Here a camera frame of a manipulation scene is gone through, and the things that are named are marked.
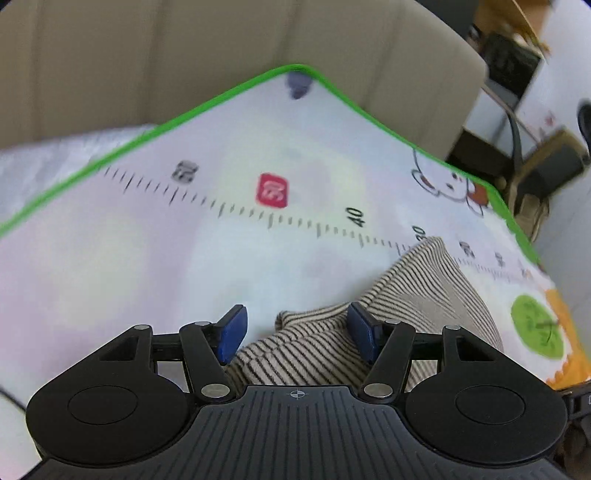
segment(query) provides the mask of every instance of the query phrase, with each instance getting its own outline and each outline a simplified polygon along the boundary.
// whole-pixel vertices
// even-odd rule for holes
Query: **striped cloth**
[[[418,332],[461,325],[502,351],[491,314],[440,238],[427,238],[408,251],[358,302],[378,320],[402,320]],[[369,366],[347,332],[348,306],[281,312],[276,334],[246,345],[226,367],[237,390],[247,384],[358,388]],[[436,371],[436,361],[413,361],[407,390]]]

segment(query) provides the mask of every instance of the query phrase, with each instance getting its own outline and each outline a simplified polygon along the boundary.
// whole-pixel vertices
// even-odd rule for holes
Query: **beige sofa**
[[[287,63],[439,158],[486,75],[414,0],[14,0],[0,12],[0,148],[159,124]]]

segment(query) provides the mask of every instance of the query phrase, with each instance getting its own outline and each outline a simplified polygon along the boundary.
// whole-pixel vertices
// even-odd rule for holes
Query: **white wall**
[[[501,106],[481,89],[464,123],[464,128],[485,142],[492,143],[496,131],[505,118],[506,113]]]
[[[551,110],[580,136],[577,106],[591,98],[591,8],[582,0],[558,0],[542,34],[551,56],[538,72],[520,110]],[[591,352],[591,176],[561,191],[535,243],[557,283],[587,350]]]

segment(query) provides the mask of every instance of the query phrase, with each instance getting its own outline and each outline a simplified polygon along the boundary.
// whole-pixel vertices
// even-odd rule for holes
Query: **red number sticker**
[[[262,205],[273,208],[287,207],[289,185],[287,180],[272,173],[263,173],[256,189],[256,200]]]

